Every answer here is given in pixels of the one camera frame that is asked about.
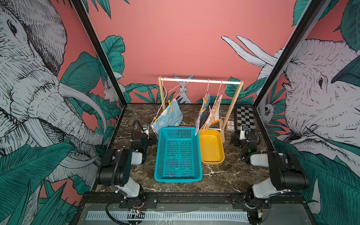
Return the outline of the blue dotted towel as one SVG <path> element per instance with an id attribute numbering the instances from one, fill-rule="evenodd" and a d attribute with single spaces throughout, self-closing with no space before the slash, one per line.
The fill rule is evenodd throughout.
<path id="1" fill-rule="evenodd" d="M 158 122 L 151 123 L 151 128 L 159 138 L 160 130 L 165 127 L 177 127 L 180 126 L 183 120 L 183 114 L 180 110 L 179 104 L 176 99 L 172 100 L 172 106 L 168 105 L 165 110 L 160 114 L 160 116 L 156 117 Z"/>

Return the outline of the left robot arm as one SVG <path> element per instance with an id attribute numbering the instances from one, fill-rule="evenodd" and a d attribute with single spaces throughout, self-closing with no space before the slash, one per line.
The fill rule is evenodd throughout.
<path id="1" fill-rule="evenodd" d="M 143 188 L 130 177 L 132 165 L 144 164 L 149 147 L 149 129 L 136 120 L 132 124 L 130 148 L 108 149 L 96 173 L 95 184 L 110 187 L 126 198 L 143 199 Z"/>

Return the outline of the pink wire hanger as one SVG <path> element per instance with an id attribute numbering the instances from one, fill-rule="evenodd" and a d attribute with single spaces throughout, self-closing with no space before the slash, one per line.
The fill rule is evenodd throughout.
<path id="1" fill-rule="evenodd" d="M 159 108 L 157 114 L 155 117 L 160 116 L 160 114 L 163 112 L 163 110 L 166 109 L 166 107 L 169 105 L 168 100 L 172 101 L 174 98 L 168 98 L 169 91 L 167 91 L 163 85 L 162 77 L 158 78 L 159 81 L 159 87 L 160 87 L 160 97 L 161 97 L 161 107 Z"/>

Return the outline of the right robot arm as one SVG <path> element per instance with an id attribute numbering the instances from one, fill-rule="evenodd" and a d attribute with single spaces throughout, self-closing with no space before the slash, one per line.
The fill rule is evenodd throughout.
<path id="1" fill-rule="evenodd" d="M 236 130 L 231 142 L 241 147 L 242 162 L 269 169 L 269 178 L 248 187 L 245 201 L 254 202 L 308 188 L 309 180 L 298 158 L 293 153 L 259 151 L 257 147 L 261 143 L 261 136 L 255 129 L 245 127 Z"/>

